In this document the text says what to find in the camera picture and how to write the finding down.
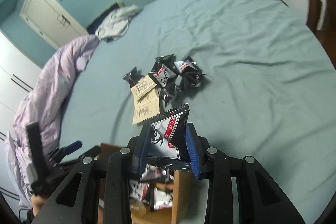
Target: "cabinet handle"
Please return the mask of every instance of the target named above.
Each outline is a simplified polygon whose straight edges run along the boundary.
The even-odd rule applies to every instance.
[[[19,77],[17,77],[15,74],[13,74],[13,76],[14,76],[17,80],[19,80],[20,82],[24,83],[27,87],[29,87],[29,88],[31,88],[31,89],[33,90],[33,88],[32,88],[30,85],[28,85],[27,83],[23,82],[23,81],[22,81]]]
[[[22,85],[20,85],[18,82],[16,82],[12,77],[10,78],[15,84],[23,88],[25,91],[29,92],[29,90],[25,89]]]

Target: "mattress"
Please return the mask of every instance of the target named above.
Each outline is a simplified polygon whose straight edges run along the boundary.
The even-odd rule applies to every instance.
[[[254,156],[305,222],[314,223],[336,190],[336,72],[304,22],[279,0],[145,6],[124,37],[100,43],[78,77],[60,145],[81,140],[73,157],[100,142],[126,146],[142,126],[132,125],[133,98],[121,77],[134,66],[146,74],[154,57],[171,53],[177,60],[192,56],[207,76],[167,108],[188,102],[198,135],[228,156]],[[204,223],[206,198],[207,182],[194,182],[182,223]]]

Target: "pink blanket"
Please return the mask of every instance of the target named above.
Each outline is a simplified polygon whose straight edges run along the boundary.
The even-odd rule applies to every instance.
[[[96,36],[85,35],[57,50],[42,69],[34,90],[20,103],[13,130],[7,134],[5,149],[8,172],[20,195],[21,205],[30,206],[32,183],[28,167],[32,161],[25,126],[39,122],[45,154],[58,146],[61,105],[98,43]]]

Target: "bed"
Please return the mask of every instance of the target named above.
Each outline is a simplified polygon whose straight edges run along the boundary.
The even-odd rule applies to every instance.
[[[154,57],[191,55],[206,73],[188,102],[189,122],[227,155],[252,155],[314,223],[336,190],[336,72],[314,35],[279,0],[156,0],[124,37],[101,42],[78,77],[62,121],[60,146],[126,146],[133,98],[122,75],[150,71]],[[186,219],[204,223],[207,182],[194,183]]]

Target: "cardboard box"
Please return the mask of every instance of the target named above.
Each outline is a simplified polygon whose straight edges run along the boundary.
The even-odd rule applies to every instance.
[[[121,149],[120,146],[101,143],[101,154],[98,159],[109,157]],[[132,214],[133,224],[177,224],[188,211],[191,172],[174,172],[173,207],[150,212],[147,207],[146,214],[142,217]],[[105,179],[100,184],[100,198],[104,199]]]

